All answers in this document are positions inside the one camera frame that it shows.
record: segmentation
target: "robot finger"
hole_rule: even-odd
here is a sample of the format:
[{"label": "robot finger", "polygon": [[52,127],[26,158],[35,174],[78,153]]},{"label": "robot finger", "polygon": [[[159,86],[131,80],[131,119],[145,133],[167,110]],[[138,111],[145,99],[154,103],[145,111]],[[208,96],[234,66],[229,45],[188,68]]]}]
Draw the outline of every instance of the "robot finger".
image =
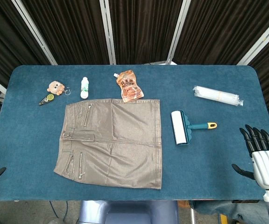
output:
[{"label": "robot finger", "polygon": [[258,135],[254,132],[254,130],[251,128],[250,125],[246,125],[246,129],[248,130],[251,138],[253,139],[253,141],[255,143],[255,150],[256,151],[261,151],[262,146],[261,146],[261,142],[259,141]]},{"label": "robot finger", "polygon": [[239,166],[237,166],[236,164],[232,164],[231,166],[238,174],[240,174],[242,176],[245,176],[247,178],[250,178],[252,180],[255,180],[253,172],[245,171],[243,169],[240,169]]},{"label": "robot finger", "polygon": [[261,134],[261,132],[257,128],[253,127],[253,131],[259,137],[259,140],[260,140],[261,145],[262,145],[262,149],[268,150],[268,147],[267,147],[268,142],[267,142],[266,138],[264,138],[264,136]]},{"label": "robot finger", "polygon": [[251,137],[249,136],[249,134],[245,131],[245,129],[240,128],[239,130],[242,133],[243,138],[246,141],[246,145],[247,145],[247,148],[248,148],[248,153],[250,154],[250,157],[252,157],[252,153],[256,151],[254,142],[251,139]]},{"label": "robot finger", "polygon": [[266,141],[268,143],[268,149],[267,150],[269,150],[269,134],[266,131],[264,131],[263,129],[261,129],[261,134],[266,139]]}]

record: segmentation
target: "floor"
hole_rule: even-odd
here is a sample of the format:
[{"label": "floor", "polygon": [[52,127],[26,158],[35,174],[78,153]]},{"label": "floor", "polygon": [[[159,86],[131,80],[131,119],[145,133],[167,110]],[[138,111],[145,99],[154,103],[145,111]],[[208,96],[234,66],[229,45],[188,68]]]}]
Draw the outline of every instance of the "floor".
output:
[{"label": "floor", "polygon": [[[56,213],[62,219],[66,211],[65,201],[52,202]],[[80,209],[80,201],[68,202],[66,224],[75,224]],[[217,224],[218,215],[203,215],[195,212],[197,224]],[[191,214],[188,208],[179,208],[180,224],[191,224]],[[0,221],[2,224],[62,224],[56,219],[48,201],[10,201],[0,202]]]}]

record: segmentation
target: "white bottle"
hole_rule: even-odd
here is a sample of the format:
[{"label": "white bottle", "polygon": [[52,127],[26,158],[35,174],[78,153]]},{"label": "white bottle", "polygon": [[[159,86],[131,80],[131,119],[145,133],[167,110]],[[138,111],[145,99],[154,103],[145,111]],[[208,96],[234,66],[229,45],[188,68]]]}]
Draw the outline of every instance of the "white bottle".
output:
[{"label": "white bottle", "polygon": [[87,77],[83,77],[80,90],[80,97],[83,99],[87,99],[88,95],[89,95],[89,81]]}]

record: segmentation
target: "key ring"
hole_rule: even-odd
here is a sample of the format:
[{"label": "key ring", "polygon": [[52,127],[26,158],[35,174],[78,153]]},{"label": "key ring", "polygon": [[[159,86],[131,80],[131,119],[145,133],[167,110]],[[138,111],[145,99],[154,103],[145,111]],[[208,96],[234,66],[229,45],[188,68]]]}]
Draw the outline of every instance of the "key ring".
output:
[{"label": "key ring", "polygon": [[69,96],[71,94],[70,87],[67,87],[67,90],[64,91],[66,96]]}]

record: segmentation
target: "lint roller handle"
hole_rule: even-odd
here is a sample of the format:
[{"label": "lint roller handle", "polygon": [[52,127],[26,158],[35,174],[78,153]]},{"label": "lint roller handle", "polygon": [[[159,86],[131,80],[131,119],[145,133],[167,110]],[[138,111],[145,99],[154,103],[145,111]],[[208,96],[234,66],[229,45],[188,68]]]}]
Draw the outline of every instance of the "lint roller handle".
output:
[{"label": "lint roller handle", "polygon": [[216,128],[218,125],[214,122],[208,122],[203,124],[196,124],[196,125],[188,125],[187,128],[189,129],[213,129]]}]

